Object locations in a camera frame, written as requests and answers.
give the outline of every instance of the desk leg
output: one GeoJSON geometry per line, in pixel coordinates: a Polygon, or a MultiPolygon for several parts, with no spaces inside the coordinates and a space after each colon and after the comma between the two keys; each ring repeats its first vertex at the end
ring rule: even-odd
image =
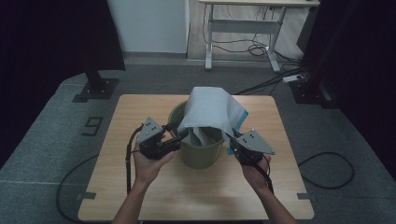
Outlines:
{"type": "Polygon", "coordinates": [[[277,37],[279,36],[279,33],[280,33],[280,28],[282,28],[283,19],[285,18],[285,14],[286,14],[286,7],[282,7],[282,12],[280,14],[279,19],[277,20],[277,25],[276,25],[276,31],[274,33],[274,38],[271,39],[270,46],[265,48],[267,50],[268,59],[270,60],[270,63],[272,65],[275,73],[280,72],[280,68],[279,68],[279,65],[277,64],[277,61],[276,61],[276,56],[274,54],[274,49],[275,49],[275,44],[276,44],[276,41],[277,41],[277,37]]]}
{"type": "Polygon", "coordinates": [[[207,23],[207,44],[206,44],[206,58],[205,69],[210,71],[212,69],[212,21],[213,21],[213,6],[210,5],[209,20],[207,23]]]}

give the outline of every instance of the white wall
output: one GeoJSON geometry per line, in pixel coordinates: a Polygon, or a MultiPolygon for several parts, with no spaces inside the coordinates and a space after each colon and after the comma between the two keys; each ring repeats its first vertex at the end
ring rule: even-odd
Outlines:
{"type": "Polygon", "coordinates": [[[186,53],[189,0],[108,0],[122,51],[186,53]]]}

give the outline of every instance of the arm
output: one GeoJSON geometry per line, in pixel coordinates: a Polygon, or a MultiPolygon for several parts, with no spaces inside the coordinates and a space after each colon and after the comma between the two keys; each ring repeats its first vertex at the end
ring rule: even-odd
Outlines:
{"type": "MultiPolygon", "coordinates": [[[[264,156],[268,161],[271,160],[269,155],[264,156]]],[[[268,164],[265,160],[259,161],[258,164],[264,171],[268,170],[268,164]]],[[[242,171],[245,179],[262,201],[265,212],[273,223],[297,223],[289,211],[276,198],[271,190],[268,189],[264,177],[256,170],[256,168],[253,166],[242,166],[242,171]]]]}
{"type": "MultiPolygon", "coordinates": [[[[138,145],[134,147],[134,151],[137,150],[139,150],[138,145]]],[[[175,152],[172,151],[159,161],[151,161],[140,152],[134,153],[134,184],[119,212],[114,217],[113,223],[137,223],[149,185],[157,177],[161,167],[172,160],[174,154],[175,152]]]]}

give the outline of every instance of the forearm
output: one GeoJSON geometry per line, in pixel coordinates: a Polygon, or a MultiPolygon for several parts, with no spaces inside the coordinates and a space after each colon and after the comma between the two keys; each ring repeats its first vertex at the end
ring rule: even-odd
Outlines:
{"type": "Polygon", "coordinates": [[[268,218],[274,224],[297,223],[294,217],[268,188],[254,189],[262,201],[268,218]]]}
{"type": "Polygon", "coordinates": [[[142,208],[143,199],[148,187],[149,185],[147,184],[136,181],[134,182],[130,193],[123,202],[119,212],[113,220],[113,223],[137,223],[140,209],[142,208]]]}

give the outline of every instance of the tripod base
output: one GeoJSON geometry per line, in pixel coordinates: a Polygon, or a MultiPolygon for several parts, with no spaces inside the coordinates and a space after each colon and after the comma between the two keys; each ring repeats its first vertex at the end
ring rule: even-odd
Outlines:
{"type": "Polygon", "coordinates": [[[326,89],[322,85],[319,86],[319,91],[314,94],[307,93],[304,83],[291,82],[290,88],[297,104],[321,105],[323,108],[329,109],[337,108],[332,97],[327,93],[326,89]]]}
{"type": "Polygon", "coordinates": [[[109,100],[118,84],[119,80],[117,78],[102,78],[101,88],[94,89],[88,82],[82,92],[76,94],[73,103],[87,103],[91,99],[109,100]]]}

